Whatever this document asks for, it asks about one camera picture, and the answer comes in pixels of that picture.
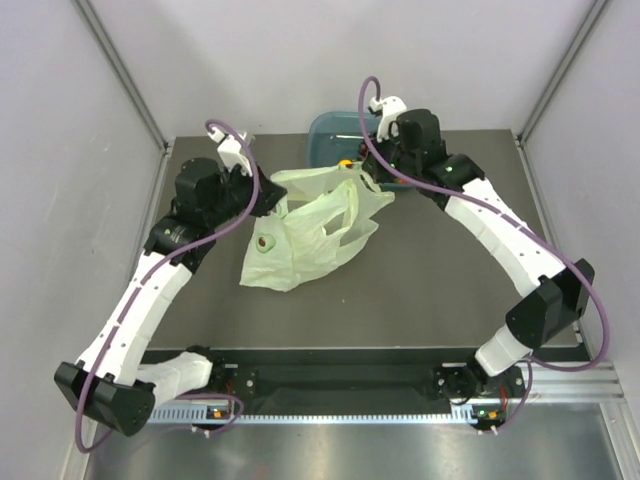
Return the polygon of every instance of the metal frame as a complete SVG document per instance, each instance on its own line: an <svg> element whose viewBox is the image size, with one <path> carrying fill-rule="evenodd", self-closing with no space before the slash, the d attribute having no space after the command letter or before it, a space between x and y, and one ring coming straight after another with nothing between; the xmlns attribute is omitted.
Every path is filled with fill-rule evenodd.
<svg viewBox="0 0 640 480"><path fill-rule="evenodd" d="M558 87L560 87L560 85L562 84L562 81L571 69L574 60L577 58L578 54L584 47L586 40L589 38L589 35L595 28L598 20L600 20L600 18L602 17L602 14L604 13L609 3L610 0L595 0L592 2L589 11L585 15L580 24L580 27L578 27L578 30L574 34L569 47L562 56L562 60L560 60L560 63L553 72L553 75L551 75L547 86L542 91L540 98L529 114L522 132L518 135L518 139L522 143L526 143L529 137L531 137L531 134L540 121L540 118L547 110L547 108L549 107L549 103L558 91Z"/></svg>
<svg viewBox="0 0 640 480"><path fill-rule="evenodd" d="M109 38L104 25L102 25L98 14L93 8L93 5L91 5L89 0L71 0L71 2L87 25L87 28L95 39L96 44L100 47L100 50L102 50L107 63L113 70L113 73L120 82L122 89L131 101L131 105L135 108L136 112L138 112L138 115L140 116L142 123L144 123L147 128L149 135L151 135L153 141L158 145L158 148L163 151L166 150L168 147L167 140L162 135L158 124L142 98L142 95L133 81L129 70L120 58L111 38Z"/></svg>
<svg viewBox="0 0 640 480"><path fill-rule="evenodd" d="M140 250L144 241L144 233L153 222L159 202L159 193L164 181L166 165L170 157L171 148L162 134L157 122L144 102L128 69L113 45L107 31L102 25L90 0L71 0L87 25L96 43L105 55L107 62L118 78L124 92L138 112L153 141L163 152L154 189L150 195L147 218L141 228L136 252ZM538 99L522 131L516 136L516 145L520 152L525 173L534 196L536 208L541 218L545 235L552 243L557 243L557 236L553 229L548 209L540 192L539 183L526 151L526 142L531 137L538 122L551 104L562 84L563 79L571 69L579 52L584 48L586 40L602 17L610 0L594 0L580 27L565 51L562 60L555 69L547 86ZM585 338L587 345L592 345ZM528 403L598 403L606 424L612 447L618 459L624 478L640 478L640 439L628 406L624 401L623 392L611 364L602 364L598 369L582 374L572 374L570 378L557 372L542 371L534 368L534 387ZM95 433L95 424L90 425ZM68 452L62 478L80 478L86 468L86 456L79 455L71 447Z"/></svg>

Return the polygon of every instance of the white bracket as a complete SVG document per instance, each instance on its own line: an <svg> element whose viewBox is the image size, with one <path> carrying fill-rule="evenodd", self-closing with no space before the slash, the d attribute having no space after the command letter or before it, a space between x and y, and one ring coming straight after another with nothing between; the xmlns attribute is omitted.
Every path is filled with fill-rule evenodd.
<svg viewBox="0 0 640 480"><path fill-rule="evenodd" d="M238 132L238 134L247 143L251 143L253 140L247 132ZM231 170L236 165L240 165L246 175L250 177L253 176L251 164L249 163L249 159L242 153L240 142L231 135L225 135L219 128L214 128L212 131L209 131L208 135L211 140L219 144L218 155L220 155L220 159L227 169Z"/></svg>
<svg viewBox="0 0 640 480"><path fill-rule="evenodd" d="M393 127L391 127L391 125L396 121L398 115L407 111L407 106L404 102L399 97L386 97L380 100L373 97L369 101L369 108L374 113L382 112L380 124L378 125L378 134L376 136L378 142L388 140L389 134L395 137L398 134L398 127L396 127L395 124Z"/></svg>

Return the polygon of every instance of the white joint housing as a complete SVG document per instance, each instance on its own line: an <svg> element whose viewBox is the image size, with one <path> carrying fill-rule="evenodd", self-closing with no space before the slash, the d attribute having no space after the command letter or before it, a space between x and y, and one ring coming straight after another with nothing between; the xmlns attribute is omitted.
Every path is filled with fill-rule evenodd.
<svg viewBox="0 0 640 480"><path fill-rule="evenodd" d="M238 132L244 141L251 143L253 138L247 132ZM242 153L242 146L231 135L226 135L218 128L214 128L213 131L208 132L209 138L218 143L218 154L224 166L231 170L236 165L240 165L244 172L252 176L251 165L249 159Z"/></svg>
<svg viewBox="0 0 640 480"><path fill-rule="evenodd" d="M389 133L391 133L391 136L398 134L398 129L395 125L392 127L391 132L389 131L389 127L395 122L398 115L407 111L407 106L399 97L386 97L380 100L373 97L369 101L369 108L376 113L382 111L380 124L378 125L378 133L376 135L378 142L388 140Z"/></svg>
<svg viewBox="0 0 640 480"><path fill-rule="evenodd" d="M532 350L522 345L504 325L475 354L476 360L490 377L504 372L511 365L529 355Z"/></svg>
<svg viewBox="0 0 640 480"><path fill-rule="evenodd" d="M155 384L155 408L190 390L204 387L211 377L212 363L202 355L183 352L156 365L140 365L137 379Z"/></svg>

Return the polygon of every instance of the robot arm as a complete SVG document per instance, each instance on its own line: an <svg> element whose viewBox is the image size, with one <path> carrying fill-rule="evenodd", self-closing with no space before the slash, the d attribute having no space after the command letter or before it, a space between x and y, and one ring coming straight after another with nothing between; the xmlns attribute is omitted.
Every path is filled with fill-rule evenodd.
<svg viewBox="0 0 640 480"><path fill-rule="evenodd" d="M396 97L372 99L370 111L381 117L371 140L383 157L405 175L462 192L496 207L521 226L467 200L419 190L446 214L464 225L500 263L522 301L506 314L506 325L478 348L467 363L469 396L485 391L490 379L540 348L584 313L588 294L575 275L555 256L523 235L527 229L495 192L485 173L466 155L450 155L438 118L429 110L406 110ZM363 169L379 183L395 179L362 147ZM594 271L584 259L575 266L590 281Z"/></svg>
<svg viewBox="0 0 640 480"><path fill-rule="evenodd" d="M133 278L111 317L77 361L63 362L55 373L56 384L77 409L89 372L97 367L85 414L127 436L144 426L154 407L210 385L217 370L197 348L164 363L140 366L167 308L196 273L213 243L174 256L152 276L149 272L172 252L210 236L239 215L251 197L252 173L240 144L220 131L210 136L219 143L218 153L226 168L221 170L208 158L183 164L171 211L152 228ZM286 194L260 169L258 174L260 192L253 216L268 214ZM109 347L101 358L105 344Z"/></svg>

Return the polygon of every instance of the metal floor plate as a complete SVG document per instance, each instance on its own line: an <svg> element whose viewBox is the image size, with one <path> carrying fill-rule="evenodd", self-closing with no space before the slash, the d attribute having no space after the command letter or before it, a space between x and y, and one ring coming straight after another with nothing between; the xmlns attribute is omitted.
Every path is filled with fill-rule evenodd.
<svg viewBox="0 0 640 480"><path fill-rule="evenodd" d="M466 425L238 425L208 440L166 429L114 435L85 479L622 478L597 405L528 406L482 437Z"/></svg>

